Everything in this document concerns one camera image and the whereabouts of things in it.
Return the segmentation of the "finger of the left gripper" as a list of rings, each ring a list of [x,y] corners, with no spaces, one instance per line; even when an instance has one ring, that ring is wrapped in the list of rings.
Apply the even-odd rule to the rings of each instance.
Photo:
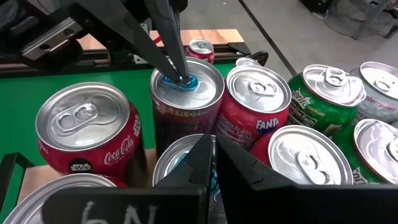
[[[141,27],[151,20],[144,0],[74,0],[74,9],[74,20],[109,50],[129,50],[151,65],[162,52]]]
[[[174,83],[190,82],[180,35],[180,13],[186,9],[188,0],[144,0],[144,3],[168,53],[168,57],[162,52],[156,54],[153,66]]]

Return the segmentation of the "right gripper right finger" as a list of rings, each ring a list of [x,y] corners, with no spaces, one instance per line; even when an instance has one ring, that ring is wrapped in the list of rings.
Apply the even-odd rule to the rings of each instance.
[[[300,185],[216,137],[228,224],[398,224],[398,185]]]

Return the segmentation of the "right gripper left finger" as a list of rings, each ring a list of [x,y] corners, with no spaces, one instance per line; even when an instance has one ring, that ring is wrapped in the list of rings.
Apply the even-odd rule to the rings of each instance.
[[[72,187],[51,195],[44,224],[207,224],[213,141],[203,135],[152,188]]]

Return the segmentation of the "slim blue silver energy can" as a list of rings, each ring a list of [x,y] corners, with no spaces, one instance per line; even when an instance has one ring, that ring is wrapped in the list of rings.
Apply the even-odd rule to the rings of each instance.
[[[214,65],[187,57],[192,82],[174,85],[158,69],[150,77],[157,157],[177,139],[191,134],[210,134],[221,105],[224,80]]]
[[[155,186],[167,176],[189,153],[189,150],[197,143],[203,134],[191,134],[174,141],[158,159],[152,176],[152,186]],[[215,135],[213,141],[213,170],[211,175],[211,192],[208,212],[208,224],[228,224],[224,211],[220,187],[216,173],[215,162]]]
[[[241,57],[241,58],[236,60],[235,66],[238,67],[238,66],[243,66],[243,65],[258,65],[258,66],[261,66],[261,64],[257,60],[254,60],[253,58],[249,58],[249,57]]]

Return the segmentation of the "green soda can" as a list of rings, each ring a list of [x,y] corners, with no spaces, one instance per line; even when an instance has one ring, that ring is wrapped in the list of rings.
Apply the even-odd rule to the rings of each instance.
[[[331,140],[349,162],[355,184],[398,185],[398,129],[377,119],[340,128]]]
[[[286,125],[307,126],[326,136],[351,124],[367,96],[362,79],[328,65],[308,65],[288,84],[292,101]]]

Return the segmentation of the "red Coca-Cola can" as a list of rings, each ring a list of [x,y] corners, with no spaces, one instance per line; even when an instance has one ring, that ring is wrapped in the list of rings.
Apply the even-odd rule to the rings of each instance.
[[[51,180],[26,196],[4,220],[3,224],[44,224],[41,209],[55,192],[70,187],[127,187],[114,177],[90,173],[69,174]]]

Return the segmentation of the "red-orange Fanta can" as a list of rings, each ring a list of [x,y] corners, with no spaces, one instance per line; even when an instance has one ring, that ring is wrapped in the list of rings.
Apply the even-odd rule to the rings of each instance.
[[[225,89],[213,130],[249,151],[263,136],[287,121],[292,92],[273,70],[258,65],[234,67]]]

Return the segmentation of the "silver and red soda can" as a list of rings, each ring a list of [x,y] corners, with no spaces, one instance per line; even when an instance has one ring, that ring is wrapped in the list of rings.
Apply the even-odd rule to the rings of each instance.
[[[378,119],[385,123],[398,120],[398,69],[381,62],[364,62],[351,75],[364,83],[366,99],[358,106],[354,119]]]

